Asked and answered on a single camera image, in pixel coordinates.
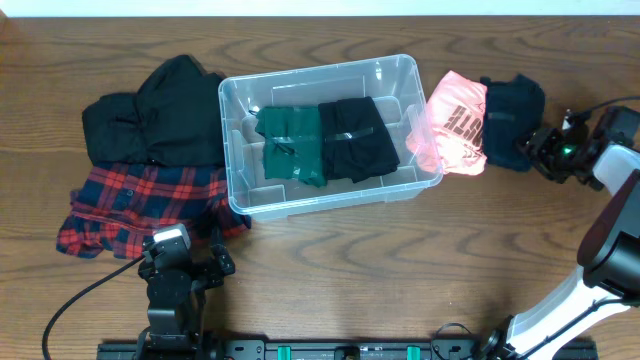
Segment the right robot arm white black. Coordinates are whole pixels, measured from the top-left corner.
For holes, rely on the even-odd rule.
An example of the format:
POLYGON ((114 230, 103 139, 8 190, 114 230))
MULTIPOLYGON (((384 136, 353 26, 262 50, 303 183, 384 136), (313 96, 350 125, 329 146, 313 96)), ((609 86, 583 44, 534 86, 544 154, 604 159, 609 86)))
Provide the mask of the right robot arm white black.
POLYGON ((593 175, 612 198, 584 236, 577 267, 533 308, 507 318, 481 359, 551 359, 598 322, 639 305, 639 152, 610 142, 593 175))

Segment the red navy plaid shirt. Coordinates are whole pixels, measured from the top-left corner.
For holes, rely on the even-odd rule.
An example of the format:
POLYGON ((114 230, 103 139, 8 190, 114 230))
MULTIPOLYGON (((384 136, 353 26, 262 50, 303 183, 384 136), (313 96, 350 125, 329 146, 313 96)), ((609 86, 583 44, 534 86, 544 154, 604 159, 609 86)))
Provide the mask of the red navy plaid shirt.
POLYGON ((100 163, 71 192, 70 206, 56 250, 80 258, 106 250, 134 259, 156 231, 176 224, 195 245, 208 243, 214 230, 230 238, 251 228, 251 218, 230 206, 226 171, 212 166, 100 163))

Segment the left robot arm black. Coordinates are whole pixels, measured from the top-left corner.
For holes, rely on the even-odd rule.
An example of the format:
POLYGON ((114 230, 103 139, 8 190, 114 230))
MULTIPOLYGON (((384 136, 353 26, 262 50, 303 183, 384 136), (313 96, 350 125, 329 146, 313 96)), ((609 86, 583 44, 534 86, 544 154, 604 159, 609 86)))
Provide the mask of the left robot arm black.
POLYGON ((194 261, 192 241, 184 225, 158 230, 145 243, 139 276, 147 283, 149 327, 137 341, 137 353, 194 354, 202 347, 205 292, 220 287, 235 273, 235 263, 215 227, 209 237, 210 256, 194 261))

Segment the dark green garment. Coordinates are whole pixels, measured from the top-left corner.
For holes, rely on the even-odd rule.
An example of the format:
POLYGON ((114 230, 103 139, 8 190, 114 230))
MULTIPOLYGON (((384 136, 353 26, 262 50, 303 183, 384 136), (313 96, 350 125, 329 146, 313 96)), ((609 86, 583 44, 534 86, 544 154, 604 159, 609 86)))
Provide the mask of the dark green garment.
POLYGON ((255 131, 264 137, 266 179, 297 180, 317 188, 327 185, 323 172, 323 139, 317 107, 264 107, 255 131))

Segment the pink printed shirt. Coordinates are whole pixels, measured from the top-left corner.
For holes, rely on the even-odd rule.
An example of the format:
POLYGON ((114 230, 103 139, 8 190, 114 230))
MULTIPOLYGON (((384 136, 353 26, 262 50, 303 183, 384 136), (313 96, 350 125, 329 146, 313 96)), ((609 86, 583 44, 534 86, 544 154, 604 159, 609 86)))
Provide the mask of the pink printed shirt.
POLYGON ((435 147, 427 145, 423 134, 412 131, 407 149, 425 172, 438 167, 445 174, 481 174, 487 156, 483 152, 483 125, 487 87, 450 70, 439 81, 419 116, 432 131, 435 147))

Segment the black garment left pile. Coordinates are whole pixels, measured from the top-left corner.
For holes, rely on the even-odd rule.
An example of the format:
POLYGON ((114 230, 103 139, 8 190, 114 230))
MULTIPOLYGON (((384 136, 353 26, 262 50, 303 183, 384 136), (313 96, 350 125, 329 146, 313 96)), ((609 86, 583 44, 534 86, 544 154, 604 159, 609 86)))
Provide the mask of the black garment left pile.
POLYGON ((225 164, 218 87, 190 55, 165 61, 131 93, 100 97, 82 112, 92 163, 165 167, 225 164))

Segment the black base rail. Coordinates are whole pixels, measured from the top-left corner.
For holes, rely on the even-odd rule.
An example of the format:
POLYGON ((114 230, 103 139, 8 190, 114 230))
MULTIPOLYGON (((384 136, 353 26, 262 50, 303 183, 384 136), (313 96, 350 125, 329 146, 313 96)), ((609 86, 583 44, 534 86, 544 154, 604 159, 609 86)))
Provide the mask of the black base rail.
POLYGON ((470 333, 437 333, 433 339, 378 342, 270 341, 221 339, 206 332, 198 344, 180 348, 148 331, 132 342, 105 342, 98 360, 465 360, 499 359, 495 351, 483 353, 479 338, 470 333))

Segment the black garment with tape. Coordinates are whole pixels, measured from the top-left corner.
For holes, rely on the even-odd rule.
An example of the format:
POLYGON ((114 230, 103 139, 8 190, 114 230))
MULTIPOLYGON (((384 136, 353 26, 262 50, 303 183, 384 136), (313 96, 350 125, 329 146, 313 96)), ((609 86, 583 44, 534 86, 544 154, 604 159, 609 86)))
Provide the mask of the black garment with tape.
POLYGON ((358 183, 397 170, 397 151, 371 97, 322 103, 318 110, 327 180, 358 183))

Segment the clear plastic storage bin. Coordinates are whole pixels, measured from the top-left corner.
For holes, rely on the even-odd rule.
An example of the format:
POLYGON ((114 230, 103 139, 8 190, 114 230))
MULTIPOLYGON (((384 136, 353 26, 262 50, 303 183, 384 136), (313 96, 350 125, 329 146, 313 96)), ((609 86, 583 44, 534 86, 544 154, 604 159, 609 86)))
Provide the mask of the clear plastic storage bin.
POLYGON ((219 86, 219 105, 229 205, 255 221, 411 199, 444 175, 418 65, 406 54, 229 77, 219 86), (259 110, 362 97, 373 99, 390 133, 400 160, 395 172, 359 183, 331 180, 322 188, 266 178, 264 139, 255 131, 259 110))

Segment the navy garment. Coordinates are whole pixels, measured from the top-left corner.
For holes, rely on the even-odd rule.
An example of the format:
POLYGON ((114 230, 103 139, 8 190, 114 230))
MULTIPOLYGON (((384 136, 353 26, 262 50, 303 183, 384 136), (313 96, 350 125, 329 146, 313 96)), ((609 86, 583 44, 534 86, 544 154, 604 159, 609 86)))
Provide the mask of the navy garment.
POLYGON ((545 93, 539 84, 518 74, 511 81, 481 77, 487 87, 483 122, 483 152, 491 165, 516 172, 531 168, 516 143, 541 126, 545 93))

